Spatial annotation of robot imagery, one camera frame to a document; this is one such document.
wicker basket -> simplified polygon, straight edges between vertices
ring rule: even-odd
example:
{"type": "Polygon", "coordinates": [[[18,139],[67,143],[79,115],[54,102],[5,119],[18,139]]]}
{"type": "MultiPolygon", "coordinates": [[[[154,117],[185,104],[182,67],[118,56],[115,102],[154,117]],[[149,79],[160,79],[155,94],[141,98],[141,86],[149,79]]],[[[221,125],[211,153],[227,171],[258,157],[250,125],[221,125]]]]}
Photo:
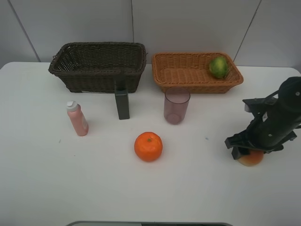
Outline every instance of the wicker basket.
{"type": "Polygon", "coordinates": [[[163,92],[179,86],[190,93],[226,93],[244,81],[232,59],[224,53],[157,53],[152,57],[152,73],[163,92]],[[224,79],[215,78],[209,71],[210,61],[220,56],[229,66],[224,79]]]}
{"type": "Polygon", "coordinates": [[[146,65],[145,47],[129,42],[74,42],[54,56],[49,72],[70,92],[114,92],[114,76],[126,75],[127,89],[137,90],[146,65]]]}

clear plastic cup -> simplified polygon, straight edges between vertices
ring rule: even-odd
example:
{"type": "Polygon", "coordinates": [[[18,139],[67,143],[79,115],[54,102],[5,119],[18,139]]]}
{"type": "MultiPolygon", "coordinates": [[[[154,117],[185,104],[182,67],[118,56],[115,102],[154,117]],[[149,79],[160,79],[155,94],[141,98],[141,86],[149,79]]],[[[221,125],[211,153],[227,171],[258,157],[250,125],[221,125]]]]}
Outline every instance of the clear plastic cup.
{"type": "Polygon", "coordinates": [[[190,93],[182,87],[171,87],[165,92],[164,118],[170,124],[176,125],[185,118],[190,93]]]}

table surface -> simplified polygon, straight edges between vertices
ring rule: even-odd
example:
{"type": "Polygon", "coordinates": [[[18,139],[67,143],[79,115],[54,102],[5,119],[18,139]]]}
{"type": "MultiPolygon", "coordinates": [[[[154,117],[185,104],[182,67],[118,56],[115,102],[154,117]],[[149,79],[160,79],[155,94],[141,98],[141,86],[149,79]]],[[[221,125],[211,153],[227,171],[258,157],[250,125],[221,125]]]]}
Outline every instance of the table surface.
{"type": "Polygon", "coordinates": [[[74,221],[299,225],[301,139],[255,167],[234,161],[226,137],[251,119],[242,99],[265,97],[292,68],[238,67],[245,81],[227,94],[193,94],[185,120],[168,124],[164,94],[147,65],[120,121],[113,94],[75,94],[49,63],[0,70],[0,225],[65,226],[74,221]],[[88,121],[78,137],[67,116],[76,100],[88,121]],[[134,153],[152,131],[164,149],[155,162],[134,153]]]}

lime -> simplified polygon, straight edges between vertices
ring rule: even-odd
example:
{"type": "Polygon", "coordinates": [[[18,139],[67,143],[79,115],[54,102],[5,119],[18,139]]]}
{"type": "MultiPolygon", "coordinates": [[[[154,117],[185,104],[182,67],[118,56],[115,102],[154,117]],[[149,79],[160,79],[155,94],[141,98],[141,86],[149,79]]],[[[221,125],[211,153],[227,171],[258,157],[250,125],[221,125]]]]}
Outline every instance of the lime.
{"type": "Polygon", "coordinates": [[[209,64],[209,71],[218,79],[222,79],[228,72],[228,64],[225,58],[219,56],[209,64]]]}

pink bottle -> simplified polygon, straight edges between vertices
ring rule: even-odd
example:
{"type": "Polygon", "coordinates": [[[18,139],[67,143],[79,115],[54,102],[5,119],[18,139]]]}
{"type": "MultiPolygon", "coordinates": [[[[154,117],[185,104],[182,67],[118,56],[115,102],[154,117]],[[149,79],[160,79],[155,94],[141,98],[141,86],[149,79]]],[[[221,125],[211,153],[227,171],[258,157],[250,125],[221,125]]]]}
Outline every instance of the pink bottle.
{"type": "Polygon", "coordinates": [[[89,126],[84,117],[81,107],[76,101],[67,102],[67,114],[72,122],[75,132],[79,136],[84,136],[88,133],[89,126]]]}

